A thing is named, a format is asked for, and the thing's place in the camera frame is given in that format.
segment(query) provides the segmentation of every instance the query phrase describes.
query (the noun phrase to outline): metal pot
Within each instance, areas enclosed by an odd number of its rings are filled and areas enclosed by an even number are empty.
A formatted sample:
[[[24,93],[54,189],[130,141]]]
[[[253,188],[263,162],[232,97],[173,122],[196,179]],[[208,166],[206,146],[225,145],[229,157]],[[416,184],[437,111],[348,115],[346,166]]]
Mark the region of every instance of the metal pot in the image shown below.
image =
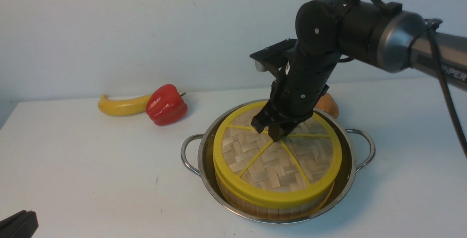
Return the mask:
[[[225,117],[227,117],[230,113],[232,113],[233,111],[235,111],[236,109],[240,107],[243,107],[245,105],[258,102],[258,101],[247,102],[245,104],[242,104],[235,108],[230,109],[229,111],[221,115],[219,118],[217,118],[217,120],[215,120],[215,122],[213,122],[211,126],[209,126],[205,134],[197,134],[197,135],[188,137],[185,140],[185,142],[182,144],[181,157],[182,157],[183,164],[192,173],[201,177],[205,187],[207,188],[209,193],[212,195],[212,197],[215,198],[217,202],[219,202],[222,206],[224,206],[231,212],[235,213],[236,215],[250,219],[252,221],[256,221],[260,223],[275,223],[275,224],[299,223],[299,222],[310,220],[312,218],[315,218],[329,211],[334,206],[336,206],[342,200],[342,198],[344,198],[344,196],[347,194],[350,187],[352,186],[352,183],[354,182],[356,172],[358,172],[360,169],[365,167],[374,158],[375,143],[373,142],[371,137],[366,132],[363,132],[361,130],[355,130],[355,129],[344,130],[340,125],[337,124],[334,118],[332,118],[330,115],[328,115],[327,113],[319,109],[315,109],[315,112],[318,115],[320,115],[322,118],[327,120],[327,122],[333,127],[333,129],[335,130],[335,132],[337,133],[340,139],[340,143],[342,146],[342,164],[341,164],[339,173],[337,174],[337,177],[335,179],[334,188],[327,202],[322,207],[322,209],[320,209],[319,211],[315,213],[312,213],[308,216],[304,216],[301,218],[288,219],[288,220],[273,220],[273,219],[267,219],[267,218],[259,218],[259,217],[244,213],[238,210],[237,208],[233,207],[232,205],[230,205],[223,198],[223,195],[220,192],[219,187],[217,185],[215,168],[214,168],[214,164],[212,160],[212,151],[213,151],[212,147],[213,147],[215,134],[217,132],[217,129],[219,128],[219,125],[222,123]],[[348,136],[348,133],[354,133],[354,134],[363,136],[370,145],[370,153],[367,159],[364,160],[364,162],[360,163],[359,165],[357,165],[355,161],[355,154],[352,150],[352,144]],[[201,139],[201,143],[200,143],[200,148],[198,149],[198,169],[197,169],[188,162],[186,158],[186,147],[193,140],[199,140],[199,139]]]

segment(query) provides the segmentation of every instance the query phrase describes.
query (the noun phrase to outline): red bell pepper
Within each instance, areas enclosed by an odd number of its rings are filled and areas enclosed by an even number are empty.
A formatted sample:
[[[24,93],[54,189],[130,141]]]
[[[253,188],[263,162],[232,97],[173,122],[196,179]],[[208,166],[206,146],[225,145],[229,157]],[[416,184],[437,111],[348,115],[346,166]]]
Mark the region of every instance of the red bell pepper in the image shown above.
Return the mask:
[[[180,120],[188,111],[188,106],[177,88],[166,84],[157,89],[146,105],[146,113],[158,126],[164,126]]]

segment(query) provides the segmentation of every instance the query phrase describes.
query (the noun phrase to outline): yellow spoke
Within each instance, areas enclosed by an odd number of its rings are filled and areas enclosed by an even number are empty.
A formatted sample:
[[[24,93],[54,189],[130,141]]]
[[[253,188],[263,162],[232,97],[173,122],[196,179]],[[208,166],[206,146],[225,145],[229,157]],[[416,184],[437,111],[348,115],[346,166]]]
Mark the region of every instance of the yellow spoke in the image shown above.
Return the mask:
[[[292,158],[293,162],[295,163],[295,166],[297,167],[298,171],[300,172],[300,174],[302,174],[302,177],[305,179],[305,182],[307,183],[308,186],[312,186],[310,181],[308,180],[308,178],[306,177],[305,175],[305,172],[303,171],[302,167],[300,166],[300,164],[298,163],[297,159],[295,158],[295,156],[292,154],[292,152],[289,150],[289,147],[287,147],[287,145],[285,145],[285,142],[283,140],[281,140],[281,144],[282,144],[282,147],[285,149],[285,151],[287,151],[287,153],[289,154],[290,158]]]
[[[229,128],[235,128],[235,129],[244,129],[244,130],[255,130],[252,127],[247,127],[247,126],[238,126],[238,125],[227,125]]]
[[[255,130],[252,127],[247,127],[247,126],[238,126],[238,125],[227,125],[227,128],[234,128],[234,129],[244,129],[244,130]]]
[[[289,138],[307,137],[307,138],[330,138],[329,135],[325,134],[289,134]]]
[[[243,170],[240,172],[240,174],[238,175],[238,177],[240,178],[244,173],[245,171],[248,170],[248,168],[250,168],[250,166],[253,164],[253,162],[255,162],[256,159],[258,159],[258,157],[267,149],[267,147],[269,147],[274,141],[270,141],[268,142],[251,160],[250,162],[245,166],[245,168],[243,168]]]

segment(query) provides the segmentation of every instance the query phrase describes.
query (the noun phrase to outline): toy banana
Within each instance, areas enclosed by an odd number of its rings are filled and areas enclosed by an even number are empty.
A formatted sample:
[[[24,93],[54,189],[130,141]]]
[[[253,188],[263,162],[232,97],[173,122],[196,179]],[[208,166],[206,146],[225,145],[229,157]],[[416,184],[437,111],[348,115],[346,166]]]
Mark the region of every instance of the toy banana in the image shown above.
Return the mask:
[[[146,110],[146,105],[151,95],[144,95],[129,100],[109,100],[106,95],[102,95],[97,106],[101,112],[109,116],[134,115]]]

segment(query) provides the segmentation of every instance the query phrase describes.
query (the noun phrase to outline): white tabletop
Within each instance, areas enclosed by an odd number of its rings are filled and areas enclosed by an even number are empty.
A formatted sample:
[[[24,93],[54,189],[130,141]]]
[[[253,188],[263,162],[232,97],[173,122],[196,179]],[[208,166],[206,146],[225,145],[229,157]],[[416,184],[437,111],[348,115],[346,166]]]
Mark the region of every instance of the white tabletop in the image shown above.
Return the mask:
[[[460,117],[467,94],[452,89]],[[465,237],[467,159],[437,80],[332,85],[338,121],[372,135],[375,159],[335,208],[273,226],[218,204],[180,161],[188,136],[269,89],[193,93],[186,118],[157,127],[108,117],[98,99],[20,103],[0,130],[0,219],[37,212],[41,237]],[[359,159],[367,144],[351,137]],[[199,142],[188,147],[195,162]]]

